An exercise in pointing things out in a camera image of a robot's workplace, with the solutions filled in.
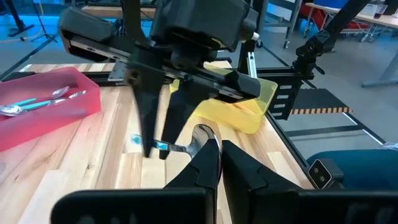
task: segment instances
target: table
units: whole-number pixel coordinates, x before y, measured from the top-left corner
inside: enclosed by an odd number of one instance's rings
[[[314,3],[306,3],[305,5],[311,7],[310,14],[308,15],[308,23],[306,26],[306,30],[308,30],[309,21],[311,20],[313,9],[321,9],[321,10],[324,10],[326,12],[331,12],[331,13],[338,13],[340,11],[340,9],[319,6]],[[358,14],[355,18],[361,19],[366,22],[372,22],[373,24],[398,29],[398,18],[396,18],[394,16],[384,16],[383,15],[379,19],[375,19],[371,16],[364,16],[362,14]],[[383,74],[377,80],[364,82],[362,84],[362,87],[369,88],[369,87],[374,87],[374,86],[397,84],[398,78],[393,78],[394,75],[396,74],[397,70],[398,70],[398,51],[395,54],[394,58],[391,60],[388,67],[383,72]]]
[[[123,18],[123,12],[121,7],[108,7],[108,6],[85,6],[81,9],[87,13],[99,17],[108,18]],[[155,8],[141,8],[141,19],[152,19],[155,16]]]
[[[214,62],[230,67],[226,62]],[[28,65],[25,71],[46,72],[74,66],[84,72],[110,71],[113,63]],[[169,88],[162,90],[155,137],[160,139],[169,102]],[[139,133],[136,106],[130,87],[101,88],[102,112],[69,124],[37,139],[0,152],[0,217],[2,223],[48,223],[53,204],[79,189],[162,188],[190,161],[188,154],[171,152],[166,161],[141,156],[131,143]],[[253,135],[192,115],[177,144],[191,141],[194,125],[210,126],[222,139],[234,142],[252,157],[297,185],[312,185],[287,146],[264,119]],[[219,184],[217,223],[231,223],[223,183]]]

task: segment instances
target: gray floor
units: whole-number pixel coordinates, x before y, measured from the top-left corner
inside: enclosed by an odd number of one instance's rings
[[[34,19],[28,22],[37,23]],[[57,30],[56,21],[47,18],[45,23],[49,33]],[[0,17],[0,39],[7,40],[6,29],[12,22]],[[26,36],[34,35],[39,27],[28,31]],[[262,34],[264,45],[275,52],[281,59],[291,63],[295,59],[295,48],[302,45],[305,39],[299,31],[295,31],[288,49],[283,49],[283,34],[266,32]],[[3,60],[0,60],[0,73],[6,71],[26,54],[36,48],[44,39],[37,43],[30,42],[0,42]],[[363,89],[361,83],[365,80],[377,78],[387,67],[395,52],[398,42],[385,36],[375,43],[359,43],[354,39],[339,40],[336,52],[326,54],[319,59],[318,65],[326,75],[318,74],[312,81],[319,88],[326,88],[341,101],[350,106],[355,117],[371,128],[375,133],[387,141],[398,142],[395,128],[398,127],[398,86]],[[222,53],[233,59],[233,66],[237,66],[238,52],[234,54]],[[28,59],[18,69],[30,63],[85,63],[86,60],[68,55],[60,43],[52,42],[39,53]],[[280,67],[282,64],[264,49],[256,50],[256,64],[258,67]],[[342,114],[294,115],[288,121],[280,121],[286,131],[310,128],[327,128],[333,126],[350,125],[352,122]],[[345,149],[372,149],[379,144],[366,133],[355,131],[351,133],[323,134],[292,138],[304,158],[317,152]]]

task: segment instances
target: red plastic bin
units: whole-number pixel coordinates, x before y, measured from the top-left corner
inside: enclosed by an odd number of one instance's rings
[[[0,105],[48,98],[65,86],[70,90],[63,97],[83,90],[86,93],[16,117],[0,115],[0,152],[101,111],[99,86],[74,67],[0,83]]]

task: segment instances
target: blue handle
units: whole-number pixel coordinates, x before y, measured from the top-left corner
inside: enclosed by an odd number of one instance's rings
[[[37,108],[41,108],[43,106],[47,106],[47,105],[50,104],[50,102],[51,102],[51,100],[43,101],[43,102],[40,102],[40,103],[32,103],[31,105],[21,106],[21,108],[25,109],[27,111],[30,111],[30,110],[34,110],[34,109],[37,109]]]
[[[22,106],[22,105],[26,105],[26,104],[34,102],[34,101],[36,101],[36,98],[32,98],[32,99],[28,99],[28,100],[22,100],[20,102],[10,104],[10,106]]]

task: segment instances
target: wooden surface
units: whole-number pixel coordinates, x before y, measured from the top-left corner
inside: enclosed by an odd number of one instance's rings
[[[123,18],[121,7],[85,6],[81,10],[99,17]],[[141,19],[152,19],[155,16],[155,8],[141,8]]]
[[[226,62],[215,64],[228,67]],[[46,72],[74,66],[81,71],[109,71],[112,63],[31,65],[27,71]],[[169,102],[164,88],[159,105],[156,138],[160,139]],[[54,203],[79,189],[162,188],[190,161],[188,154],[172,152],[166,161],[141,156],[141,147],[131,143],[139,134],[136,106],[130,87],[101,88],[102,112],[72,123],[42,137],[0,152],[0,223],[48,223]],[[253,135],[191,116],[177,144],[191,141],[192,129],[207,124],[222,140],[229,139],[281,176],[312,188],[299,165],[264,119]],[[218,223],[231,223],[222,181],[218,192]]]
[[[331,7],[319,6],[314,3],[305,3],[306,6],[314,7],[316,9],[321,9],[326,12],[337,13],[340,9],[335,9]],[[355,18],[361,19],[363,21],[372,22],[374,24],[383,25],[391,28],[398,28],[398,18],[394,16],[381,16],[379,19],[375,19],[371,16],[364,16],[362,14],[358,14]]]

